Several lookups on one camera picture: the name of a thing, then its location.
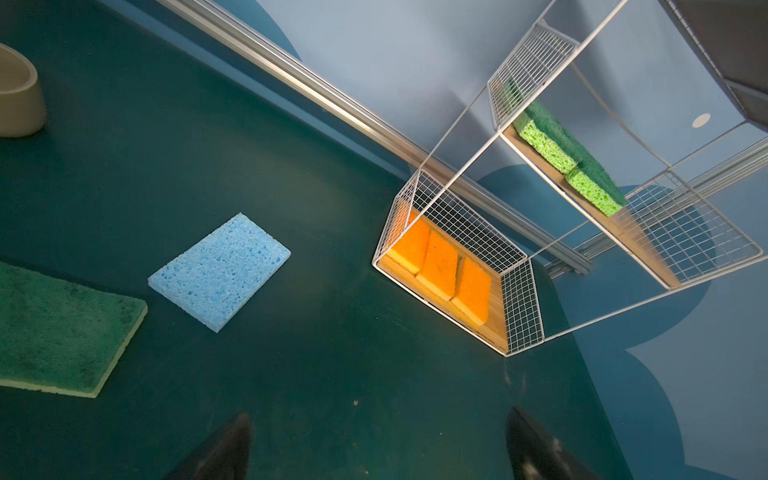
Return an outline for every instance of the white circular dot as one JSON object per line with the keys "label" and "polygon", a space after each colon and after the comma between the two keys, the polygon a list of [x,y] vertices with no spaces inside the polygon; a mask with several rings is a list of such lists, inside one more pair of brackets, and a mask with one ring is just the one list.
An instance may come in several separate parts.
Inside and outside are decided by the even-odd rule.
{"label": "white circular dot", "polygon": [[694,128],[703,127],[712,117],[710,114],[701,114],[694,120]]}

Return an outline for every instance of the green sponge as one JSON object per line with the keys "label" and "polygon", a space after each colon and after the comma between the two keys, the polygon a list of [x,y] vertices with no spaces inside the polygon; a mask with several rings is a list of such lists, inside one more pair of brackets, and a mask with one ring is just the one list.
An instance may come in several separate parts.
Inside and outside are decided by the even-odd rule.
{"label": "green sponge", "polygon": [[512,124],[568,183],[607,216],[615,214],[627,200],[602,165],[568,133],[538,101],[533,101]]}
{"label": "green sponge", "polygon": [[582,164],[579,164],[577,168],[568,172],[568,174],[565,175],[565,180],[578,193],[589,200],[591,204],[595,205],[599,211],[603,212],[607,217],[610,217],[627,204],[624,196],[621,196],[621,192],[618,193],[621,196],[619,201],[617,201],[614,195],[611,194],[613,190],[618,192],[618,189],[604,170],[602,174],[600,174],[597,171],[582,170],[581,167]]}
{"label": "green sponge", "polygon": [[0,386],[94,398],[146,314],[143,300],[0,263]]}
{"label": "green sponge", "polygon": [[566,174],[576,167],[576,161],[566,154],[562,148],[545,132],[540,130],[536,122],[525,112],[518,115],[512,124],[520,138],[528,142],[552,167]]}

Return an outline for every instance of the green floor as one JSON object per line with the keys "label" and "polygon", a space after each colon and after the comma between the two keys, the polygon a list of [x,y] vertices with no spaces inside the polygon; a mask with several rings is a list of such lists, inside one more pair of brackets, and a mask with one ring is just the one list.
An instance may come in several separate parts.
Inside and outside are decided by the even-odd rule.
{"label": "green floor", "polygon": [[[0,478],[160,478],[239,409],[251,478],[511,478],[515,403],[629,478],[571,337],[504,360],[370,266],[400,180],[98,3],[0,42],[51,112],[0,140],[0,260],[149,304],[97,399],[0,388]],[[292,255],[215,334],[147,277],[240,211]]]}

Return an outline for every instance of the wire shelf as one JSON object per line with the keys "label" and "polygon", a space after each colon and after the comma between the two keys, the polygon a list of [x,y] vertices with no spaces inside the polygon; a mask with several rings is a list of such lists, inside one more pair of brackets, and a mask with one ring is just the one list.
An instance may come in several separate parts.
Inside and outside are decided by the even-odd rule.
{"label": "wire shelf", "polygon": [[509,355],[543,342],[544,325],[530,260],[502,275],[502,294]]}
{"label": "wire shelf", "polygon": [[578,42],[543,21],[533,27],[488,81],[495,128],[516,116],[516,110],[535,90],[556,75]]}
{"label": "wire shelf", "polygon": [[492,278],[488,321],[471,323],[451,303],[433,298],[386,254],[405,234],[408,215],[423,210],[440,193],[443,184],[423,170],[416,171],[392,202],[373,265],[382,273],[500,353],[511,354],[540,341],[538,312],[531,262],[528,256],[464,200],[447,190],[426,210],[428,225],[454,244],[459,256],[472,257]]}
{"label": "wire shelf", "polygon": [[[422,172],[413,198],[413,207],[423,210],[441,189],[440,182]],[[450,190],[447,190],[424,216],[496,272],[501,273],[526,258],[517,245]]]}
{"label": "wire shelf", "polygon": [[763,252],[671,170],[629,194],[626,209],[617,216],[617,224],[641,228],[634,240],[658,252],[681,285]]}

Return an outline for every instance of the yellow sponge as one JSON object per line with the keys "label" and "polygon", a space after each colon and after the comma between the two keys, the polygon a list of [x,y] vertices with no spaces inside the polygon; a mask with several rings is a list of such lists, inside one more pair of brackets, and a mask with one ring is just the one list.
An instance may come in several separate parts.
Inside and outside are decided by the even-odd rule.
{"label": "yellow sponge", "polygon": [[[413,222],[414,218],[416,218],[416,213],[412,211],[408,223]],[[428,239],[429,225],[419,219],[397,243],[392,245],[386,254],[410,273],[416,275],[424,265]]]}
{"label": "yellow sponge", "polygon": [[475,327],[488,321],[488,301],[491,299],[491,277],[469,258],[462,258],[458,266],[456,295],[451,303],[456,305]]}
{"label": "yellow sponge", "polygon": [[416,279],[446,302],[456,291],[458,252],[434,230],[429,232],[424,267]]}

